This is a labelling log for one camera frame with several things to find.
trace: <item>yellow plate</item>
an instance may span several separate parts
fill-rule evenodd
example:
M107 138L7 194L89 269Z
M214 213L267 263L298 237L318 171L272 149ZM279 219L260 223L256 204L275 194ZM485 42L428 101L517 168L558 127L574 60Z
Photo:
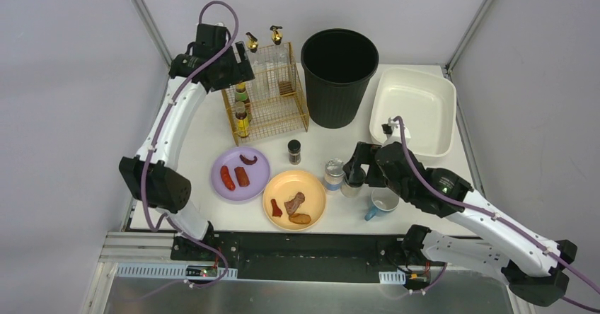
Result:
M288 219L285 202L293 199L297 192L304 194L304 203L300 204L296 214L308 214L311 222L296 224ZM277 206L282 210L281 217L271 216L273 208L271 199L277 200ZM290 170L275 176L262 194L262 207L274 225L286 231L303 231L312 227L321 219L325 211L325 189L321 182L312 174L302 170Z

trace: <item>plate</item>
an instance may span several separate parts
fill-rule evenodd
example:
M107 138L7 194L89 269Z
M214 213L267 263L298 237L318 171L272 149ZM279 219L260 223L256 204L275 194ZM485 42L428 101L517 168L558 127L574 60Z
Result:
M297 192L305 196L296 213L308 214L312 221L308 224L296 224L288 219L285 202L293 199ZM283 211L281 217L273 217L271 199L277 200L277 206ZM286 231L303 231L317 223L325 211L325 189L323 184L312 174L302 170L290 170L275 176L267 185L262 195L262 207L274 225Z
M249 159L253 159L254 156L256 156L258 161L252 165L246 165L240 159L240 155L244 155ZM229 168L229 175L236 185L234 191L227 189L223 180L221 180L221 167L223 165L226 165L227 168ZM240 187L236 179L236 173L233 171L236 167L244 168L248 175L248 179L250 180L249 186ZM271 167L269 166L269 161L265 155L260 151L247 146L239 146L225 151L215 160L210 172L210 182L214 191L224 199L236 204L250 201L258 196L265 189L270 178Z
M442 157L450 152L456 119L456 88L452 82L421 71L391 68L379 79L369 131L382 144L381 125L402 116L410 132L408 148L421 157Z

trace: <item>white plastic tub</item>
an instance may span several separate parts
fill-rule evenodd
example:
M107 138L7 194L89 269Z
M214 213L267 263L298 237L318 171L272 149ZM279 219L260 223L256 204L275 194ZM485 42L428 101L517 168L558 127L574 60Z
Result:
M445 78L404 68L385 70L379 80L369 131L382 144L381 125L402 116L410 131L408 148L417 156L442 157L450 151L456 118L456 88Z

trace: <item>red sausage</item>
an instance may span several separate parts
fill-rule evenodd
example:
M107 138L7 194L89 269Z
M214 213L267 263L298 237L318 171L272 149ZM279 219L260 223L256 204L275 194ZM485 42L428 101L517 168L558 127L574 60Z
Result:
M225 185L225 187L227 187L227 189L231 191L234 191L236 189L236 185L233 183L233 180L229 175L229 169L226 165L223 165L221 167L221 181L223 181L223 184Z

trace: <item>cable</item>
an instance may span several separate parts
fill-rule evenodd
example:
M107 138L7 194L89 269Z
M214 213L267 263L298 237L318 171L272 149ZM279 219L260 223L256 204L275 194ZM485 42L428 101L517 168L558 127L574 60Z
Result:
M212 5L222 5L225 6L230 12L231 15L233 16L233 19L235 21L235 26L233 27L233 37L229 38L229 41L225 44L225 46L223 47L223 49L219 50L213 57L211 57L208 61L206 61L205 63L203 63L201 66L199 66L197 69L195 69L177 88L177 90L175 91L175 93L172 96L172 100L176 101L177 97L179 97L179 95L181 94L181 91L185 88L185 86L191 82L191 80L194 78L194 76L196 76L198 73L200 73L202 70L206 69L210 64L212 64L214 61L216 61L220 56L222 56L227 49L233 44L234 40L236 39L237 35L238 35L238 28L239 28L239 20L238 20L238 15L236 14L236 12L225 2L223 1L210 1L208 4L206 4L204 6L204 8L202 8L202 11L200 11L200 18L199 21L202 22L202 15L204 14L204 12L207 10L207 8L209 8ZM161 134L161 131L165 125L165 122L167 120L167 116L169 114L169 112L171 111L171 108L174 106L174 103L168 104L165 112L163 113L163 116L161 117L160 122L158 123L158 125L156 126L156 131L154 132L154 136L152 138L152 141L150 142L150 147L148 148L148 153L146 155L146 160L144 161L144 167L142 168L142 178L141 178L141 183L140 183L140 189L142 192L142 209L144 210L144 217L146 218L146 222L148 223L148 227L150 228L150 231L153 232L157 232L158 231L158 226L154 226L152 224L152 220L150 219L150 213L148 211L148 198L146 195L146 178L148 176L148 169L150 167L150 160L152 159L152 154L154 153L154 148L156 147L156 144L158 143L158 138Z
M209 246L209 245L205 245L204 243L202 243L201 241L193 238L192 236L184 233L181 228L177 227L177 225L175 225L170 218L167 218L167 222L178 232L181 234L181 236L183 236L184 238L187 238L188 240L192 241L193 243L199 245L200 247L210 250L211 252L215 253L217 255L217 257L219 257L222 261L223 264L225 265L225 270L221 273L221 275L217 276L216 279L211 280L210 282L207 282L206 284L190 284L192 285L193 288L206 288L208 286L212 286L213 284L217 283L218 281L221 281L221 279L223 279L228 273L229 273L229 263L227 263L227 259L225 258L225 256L223 255L223 253L219 252L218 250L214 249L213 247Z
M455 199L451 199L449 197L447 197L446 195L442 194L441 192L438 192L437 190L435 190L429 183L427 183L427 181L421 176L421 174L419 173L419 170L417 169L417 167L415 166L415 163L413 162L413 160L410 158L410 154L408 153L408 147L406 146L406 138L404 135L404 121L402 120L402 117L400 116L396 116L396 118L394 118L394 121L398 121L400 123L400 137L402 139L402 151L404 152L404 156L406 157L406 161L408 161L408 165L410 166L410 169L412 170L412 172L415 174L415 176L417 177L417 179L421 182L421 184L427 189L429 190L433 195L435 195L437 198L439 198L440 200L446 202L446 203L450 203L454 206L457 207L463 207L463 208L467 208L470 210L474 210L474 211L478 211L481 214L485 214L488 215L489 217L496 217L496 214L494 214L493 212L481 208L481 207L477 207L477 206L473 206L472 204L466 204L463 202L459 202L456 201ZM526 233L524 230L520 229L517 225L515 225L514 223L502 218L502 217L498 217L496 218L496 221L499 221L500 223L506 225L507 227L511 228L513 231L515 231L516 233L518 233L520 236L522 236L523 238L527 239L529 242L533 243L537 248L539 248L541 251L544 252L544 254L549 255L550 257L552 257L554 260L556 260L558 263L560 263L562 266L564 266L567 270L569 270L570 272L572 272L573 274L575 274L575 276L579 277L583 282L585 282L586 284L588 284L593 290L595 290L598 294L600 294L600 287L598 287L598 285L596 285L591 279L589 279L588 277L586 277L585 275L583 275L579 270L577 270L576 268L574 268L573 266L571 266L571 264L567 263L566 261L564 261L560 256L556 255L554 252L549 251L549 249L547 247L545 247L543 244L541 244L540 242L538 242L535 238L533 238L532 236L530 236L528 233ZM568 303L571 303L572 305L575 305L579 308L585 309L585 310L589 310L591 312L596 311L595 313L600 313L600 309L595 309L595 308L591 308L589 306L583 305L577 301L574 301L570 298L568 298L567 296L563 296L562 298L563 300L567 301Z
M209 8L212 5L222 5L225 6L230 12L231 15L233 16L233 19L235 21L235 26L233 27L233 37L230 37L229 40L227 41L227 43L225 44L225 46L223 47L223 49L219 50L216 54L214 54L213 57L211 57L208 61L206 61L205 63L203 63L201 66L199 66L197 69L195 69L177 88L177 90L175 91L175 93L172 96L172 101L176 101L177 97L179 97L179 95L181 94L181 91L183 91L183 89L185 88L185 86L191 82L191 80L198 75L198 73L200 73L202 70L206 69L210 64L212 64L214 61L216 61L220 56L222 56L227 49L233 44L233 41L236 39L237 35L238 35L238 28L239 28L239 20L238 20L238 15L236 14L236 12L233 10L233 8L231 6L229 6L227 3L225 3L224 1L210 1L208 4L206 4L204 6L204 8L202 8L202 10L200 11L200 18L199 21L202 22L202 15L204 14L204 12L207 10L207 8ZM227 259L225 258L225 256L223 256L223 254L221 254L221 252L219 252L218 250L215 250L213 247L210 247L208 245L205 245L204 243L200 242L199 240L197 240L196 238L193 238L192 236L186 234L183 232L183 230L181 228L179 228L178 226L176 226L170 218L166 217L166 213L162 214L161 217L158 219L158 223L155 225L152 224L152 220L150 218L150 213L148 210L148 198L146 195L146 179L148 177L148 169L150 167L150 160L152 159L152 154L154 153L154 147L156 146L156 144L158 143L158 138L160 137L161 131L165 125L165 122L167 120L167 116L169 114L169 112L171 111L171 108L175 105L175 103L170 103L167 105L160 122L158 122L158 125L156 126L156 131L154 132L154 136L152 137L152 141L150 142L150 147L148 148L148 153L146 155L146 160L144 161L144 166L142 167L142 177L141 177L141 181L140 181L140 189L141 189L141 194L142 194L142 209L144 210L144 217L146 218L146 222L148 223L148 227L150 228L150 231L153 232L157 232L158 229L160 228L160 225L162 223L162 221L164 219L167 220L167 222L179 233L181 234L181 236L183 236L184 238L187 238L188 240L192 241L193 243L195 243L196 245L210 250L211 252L217 254L218 257L221 258L221 260L223 260L223 264L225 265L225 270L224 272L219 275L216 279L211 280L210 282L206 283L206 284L190 284L192 288L206 288L208 286L211 286L215 283L217 283L218 281L221 281L221 279L223 279L228 273L229 273L229 264L227 263ZM154 289L153 291L139 297L139 298L135 298L135 299L127 299L124 301L139 301L142 300L148 296L154 295L155 293L158 293L159 291L162 291L163 289L166 289L168 286L171 286L175 283L177 283L178 280L175 280L173 282L170 282L168 284L165 284L157 289Z
M185 54L190 54L194 45L196 45L196 42L190 42L190 44L188 44L187 48L185 49Z
M438 275L435 277L435 279L433 280L433 282L432 282L431 284L429 284L429 286L427 286L427 287L425 287L425 288L423 288L423 289L420 289L420 290L418 290L418 291L416 291L416 292L417 292L417 293L421 293L422 295L425 295L425 294L426 294L426 293L427 293L427 292L428 292L428 291L429 291L429 290L430 290L430 289L431 289L433 286L435 286L435 285L436 285L436 284L439 282L439 280L442 278L442 276L443 276L443 275L446 273L446 268L448 268L448 264L447 264L447 263L446 263L446 264L444 264L444 266L442 267L442 270L440 270L440 271L439 271L439 274L438 274ZM415 292L415 291L409 291L409 292L407 292L407 293L404 293L404 294L402 294L402 295L400 295L400 296L396 296L395 298L394 298L394 297L387 296L387 295L386 295L385 293L383 293L383 292L382 292L382 294L383 294L383 296L384 296L385 298L387 298L388 300L400 300L401 298L403 298L403 297L405 297L405 296L407 296L407 295L413 295L413 294L414 294L414 292Z

